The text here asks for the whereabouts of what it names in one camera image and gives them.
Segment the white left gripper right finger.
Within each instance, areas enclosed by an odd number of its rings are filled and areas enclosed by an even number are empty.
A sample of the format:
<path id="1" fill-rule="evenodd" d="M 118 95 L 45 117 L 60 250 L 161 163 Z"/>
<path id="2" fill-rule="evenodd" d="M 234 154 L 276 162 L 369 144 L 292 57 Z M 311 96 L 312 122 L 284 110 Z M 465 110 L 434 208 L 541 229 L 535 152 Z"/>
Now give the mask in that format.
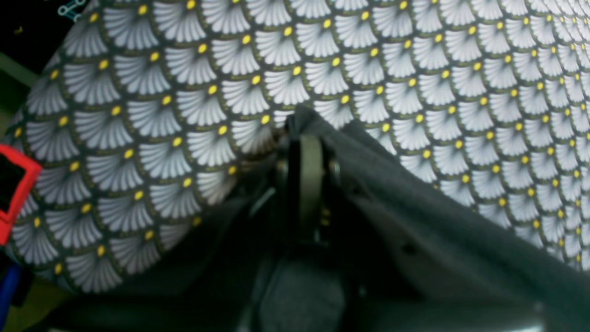
<path id="1" fill-rule="evenodd" d="M 300 152 L 300 240 L 317 240 L 325 207 L 323 197 L 339 166 L 333 149 L 316 135 L 301 136 Z"/>

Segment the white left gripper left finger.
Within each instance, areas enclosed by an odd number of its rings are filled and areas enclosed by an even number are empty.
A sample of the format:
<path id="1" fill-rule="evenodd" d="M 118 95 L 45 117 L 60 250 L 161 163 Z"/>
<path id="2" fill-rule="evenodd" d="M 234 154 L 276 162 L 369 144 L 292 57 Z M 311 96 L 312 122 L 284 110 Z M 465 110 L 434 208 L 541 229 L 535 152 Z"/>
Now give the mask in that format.
<path id="1" fill-rule="evenodd" d="M 283 136 L 275 163 L 277 231 L 286 244 L 299 243 L 301 146 L 297 139 Z"/>

